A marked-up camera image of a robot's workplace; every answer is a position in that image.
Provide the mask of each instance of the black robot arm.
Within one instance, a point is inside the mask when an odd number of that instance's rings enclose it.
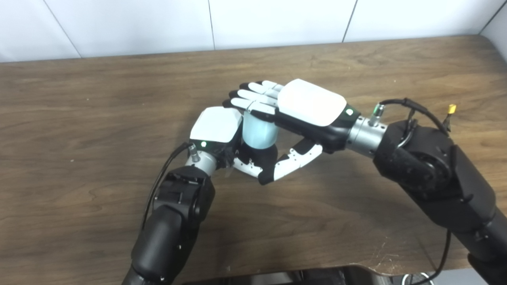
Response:
[[[469,250],[468,260],[489,284],[507,280],[507,219],[495,193],[458,145],[442,131],[390,124],[373,159],[437,225]]]
[[[171,284],[194,247],[214,194],[209,175],[195,165],[170,171],[139,233],[132,265],[122,284]]]

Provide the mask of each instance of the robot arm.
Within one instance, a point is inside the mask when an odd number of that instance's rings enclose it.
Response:
[[[214,198],[211,175],[232,165],[241,123],[235,109],[211,107],[201,113],[190,134],[185,166],[155,185],[149,201],[153,212],[143,223],[122,285],[171,284],[183,269]]]
[[[346,104],[342,96],[302,80],[285,87],[261,83],[261,87],[254,83],[241,86],[257,96],[244,96],[245,91],[239,90],[224,105],[245,109],[261,120],[302,135],[304,150],[313,143],[327,153],[347,148],[373,158],[382,176],[398,183],[433,222],[461,241],[470,252],[470,264],[489,284],[505,283],[507,218],[495,205],[493,189],[450,139],[448,125],[409,99],[383,101],[368,119]],[[274,91],[278,92],[277,102],[264,99],[265,94],[271,96]],[[260,103],[271,104],[269,111],[256,108]],[[387,104],[408,107],[409,118],[388,126],[381,124]],[[437,128],[417,125],[412,119],[416,111],[428,116]],[[275,173],[280,166],[274,166]],[[259,174],[261,184],[265,171]]]

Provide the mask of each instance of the light blue cup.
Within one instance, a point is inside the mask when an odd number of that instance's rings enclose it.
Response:
[[[278,127],[275,123],[264,122],[249,112],[243,115],[243,140],[254,149],[267,149],[275,144]]]

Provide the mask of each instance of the robotic hand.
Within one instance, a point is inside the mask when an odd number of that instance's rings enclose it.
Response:
[[[234,167],[258,177],[262,185],[305,166],[322,152],[331,154],[349,148],[373,157],[385,132],[385,125],[368,126],[368,120],[342,96],[301,79],[286,86],[262,81],[240,87],[229,94],[231,99],[223,105],[244,111],[243,139],[247,145],[257,149],[257,143],[250,137],[276,133],[269,131],[276,126],[303,136],[290,154],[282,155],[271,165],[257,165],[255,158],[248,162],[236,161]]]

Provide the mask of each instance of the white fingertip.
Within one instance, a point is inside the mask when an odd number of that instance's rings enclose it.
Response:
[[[249,83],[248,87],[250,88],[251,91],[257,92],[259,94],[264,94],[266,93],[266,91],[270,89],[255,82]]]
[[[277,106],[276,99],[274,99],[272,97],[268,97],[266,95],[261,95],[261,94],[258,94],[258,93],[255,93],[255,92],[252,92],[249,90],[238,90],[238,95],[240,97],[248,99],[248,100],[257,101],[257,102],[264,103],[264,104],[267,104],[270,106]]]
[[[262,86],[266,86],[266,87],[273,89],[275,91],[278,91],[278,92],[280,92],[280,90],[282,90],[282,88],[283,88],[283,85],[280,85],[276,82],[272,82],[269,80],[262,81]]]
[[[271,107],[269,105],[262,104],[260,102],[253,102],[252,104],[250,104],[247,111],[250,112],[252,110],[256,110],[256,111],[266,113],[266,114],[271,114],[271,115],[275,114],[275,107]]]
[[[240,108],[243,108],[246,110],[246,108],[248,108],[248,106],[250,106],[252,104],[252,100],[247,100],[247,99],[242,99],[242,98],[232,98],[231,104],[236,107],[240,107]]]

